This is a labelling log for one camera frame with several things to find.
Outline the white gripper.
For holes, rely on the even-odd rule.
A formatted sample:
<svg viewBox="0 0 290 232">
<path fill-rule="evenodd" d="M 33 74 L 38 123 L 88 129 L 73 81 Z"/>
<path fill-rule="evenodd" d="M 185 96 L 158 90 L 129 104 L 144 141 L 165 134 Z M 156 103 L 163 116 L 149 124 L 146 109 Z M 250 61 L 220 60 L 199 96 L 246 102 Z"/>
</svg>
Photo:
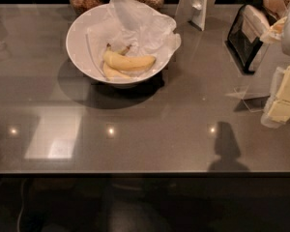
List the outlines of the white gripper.
<svg viewBox="0 0 290 232">
<path fill-rule="evenodd" d="M 260 37 L 264 44 L 279 43 L 287 17 L 279 19 Z M 261 124 L 265 127 L 278 129 L 290 120 L 290 66 L 286 69 L 277 67 L 273 76 L 271 95 L 261 116 Z"/>
</svg>

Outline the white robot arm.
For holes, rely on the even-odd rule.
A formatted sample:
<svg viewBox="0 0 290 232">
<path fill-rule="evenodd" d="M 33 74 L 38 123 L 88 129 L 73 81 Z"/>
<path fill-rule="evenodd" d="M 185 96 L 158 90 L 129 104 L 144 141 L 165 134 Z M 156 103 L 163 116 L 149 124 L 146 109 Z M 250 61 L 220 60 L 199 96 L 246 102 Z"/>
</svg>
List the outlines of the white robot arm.
<svg viewBox="0 0 290 232">
<path fill-rule="evenodd" d="M 265 44 L 281 43 L 282 52 L 290 57 L 290 2 L 286 15 L 265 31 L 260 40 Z M 290 66 L 277 67 L 270 96 L 265 104 L 261 124 L 277 129 L 290 120 Z"/>
</svg>

